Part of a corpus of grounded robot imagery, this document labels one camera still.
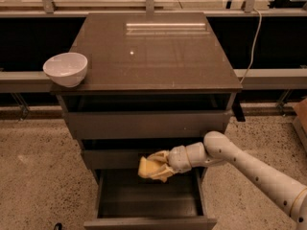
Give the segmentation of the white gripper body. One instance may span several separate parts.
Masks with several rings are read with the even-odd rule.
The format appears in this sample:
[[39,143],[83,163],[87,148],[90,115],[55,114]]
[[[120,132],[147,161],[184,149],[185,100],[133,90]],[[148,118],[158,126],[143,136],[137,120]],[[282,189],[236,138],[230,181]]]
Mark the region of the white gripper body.
[[168,164],[176,173],[187,173],[196,167],[206,167],[210,161],[203,143],[174,147],[168,155]]

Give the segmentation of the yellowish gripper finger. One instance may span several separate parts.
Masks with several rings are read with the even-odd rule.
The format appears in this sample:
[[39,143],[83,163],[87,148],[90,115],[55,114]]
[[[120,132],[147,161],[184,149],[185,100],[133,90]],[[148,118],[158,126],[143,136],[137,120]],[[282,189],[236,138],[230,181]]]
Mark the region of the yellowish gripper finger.
[[157,161],[161,163],[167,163],[168,162],[168,155],[169,152],[167,150],[161,150],[158,152],[155,152],[147,157],[150,161]]
[[174,170],[167,165],[148,166],[146,168],[147,177],[152,180],[166,182],[167,179],[175,174]]

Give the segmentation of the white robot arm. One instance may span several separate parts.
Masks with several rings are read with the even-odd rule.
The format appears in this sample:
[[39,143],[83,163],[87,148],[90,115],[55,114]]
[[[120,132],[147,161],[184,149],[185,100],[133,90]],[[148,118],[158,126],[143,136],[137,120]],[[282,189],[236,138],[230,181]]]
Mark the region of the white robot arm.
[[224,134],[210,131],[203,142],[161,150],[142,157],[138,175],[161,180],[196,167],[227,162],[234,166],[277,207],[296,222],[296,230],[307,230],[307,186],[234,145]]

